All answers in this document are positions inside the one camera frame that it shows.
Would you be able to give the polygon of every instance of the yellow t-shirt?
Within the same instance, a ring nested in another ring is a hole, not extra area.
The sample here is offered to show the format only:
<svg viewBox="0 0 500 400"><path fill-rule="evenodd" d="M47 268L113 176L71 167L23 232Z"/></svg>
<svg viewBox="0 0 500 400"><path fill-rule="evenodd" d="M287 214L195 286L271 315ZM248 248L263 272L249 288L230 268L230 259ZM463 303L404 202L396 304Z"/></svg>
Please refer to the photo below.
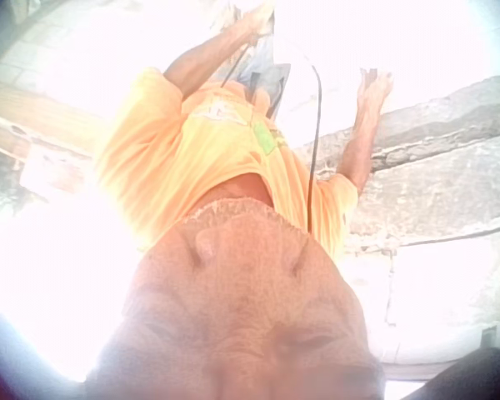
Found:
<svg viewBox="0 0 500 400"><path fill-rule="evenodd" d="M180 90L155 69L137 80L97 176L142 250L209 189L244 173L260 175L276 212L307 229L309 171L265 117L267 109L263 97L247 102L236 82L209 83L182 102ZM357 189L342 175L313 185L312 235L332 259L357 201Z"/></svg>

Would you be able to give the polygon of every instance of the green patch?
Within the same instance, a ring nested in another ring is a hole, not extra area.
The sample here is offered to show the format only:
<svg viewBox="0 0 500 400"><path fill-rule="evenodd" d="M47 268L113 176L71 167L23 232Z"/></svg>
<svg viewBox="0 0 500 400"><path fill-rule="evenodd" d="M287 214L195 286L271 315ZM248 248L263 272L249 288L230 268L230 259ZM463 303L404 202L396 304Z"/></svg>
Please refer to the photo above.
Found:
<svg viewBox="0 0 500 400"><path fill-rule="evenodd" d="M259 146L261 146L265 155L268 156L275 148L278 147L278 142L274 139L273 135L263 122L254 123L252 128Z"/></svg>

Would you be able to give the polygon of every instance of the person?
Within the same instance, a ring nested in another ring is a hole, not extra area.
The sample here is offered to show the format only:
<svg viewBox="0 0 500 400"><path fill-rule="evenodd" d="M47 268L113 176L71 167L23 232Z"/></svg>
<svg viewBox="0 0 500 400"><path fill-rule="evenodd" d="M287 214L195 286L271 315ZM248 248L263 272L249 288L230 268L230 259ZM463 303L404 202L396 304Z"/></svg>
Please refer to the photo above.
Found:
<svg viewBox="0 0 500 400"><path fill-rule="evenodd" d="M268 94L208 82L272 12L265 3L165 73L148 69L97 160L144 257L90 398L383 398L363 311L333 260L392 77L362 82L337 174L312 188L309 233L309 171L266 117Z"/></svg>

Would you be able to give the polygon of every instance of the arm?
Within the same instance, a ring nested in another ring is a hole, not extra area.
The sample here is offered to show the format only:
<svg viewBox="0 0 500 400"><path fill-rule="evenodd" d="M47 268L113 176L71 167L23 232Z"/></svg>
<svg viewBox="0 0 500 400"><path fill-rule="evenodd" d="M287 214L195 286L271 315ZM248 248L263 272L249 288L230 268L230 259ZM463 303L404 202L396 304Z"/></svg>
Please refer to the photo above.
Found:
<svg viewBox="0 0 500 400"><path fill-rule="evenodd" d="M348 178L361 194L371 171L374 138L378 130L383 102L393 85L390 74L380 75L365 89L365 76L357 94L357 115L352 138L337 166L337 173Z"/></svg>
<svg viewBox="0 0 500 400"><path fill-rule="evenodd" d="M266 2L249 12L243 19L185 52L164 73L165 78L176 85L187 98L197 91L242 45L252 43L259 30L270 18L273 5Z"/></svg>

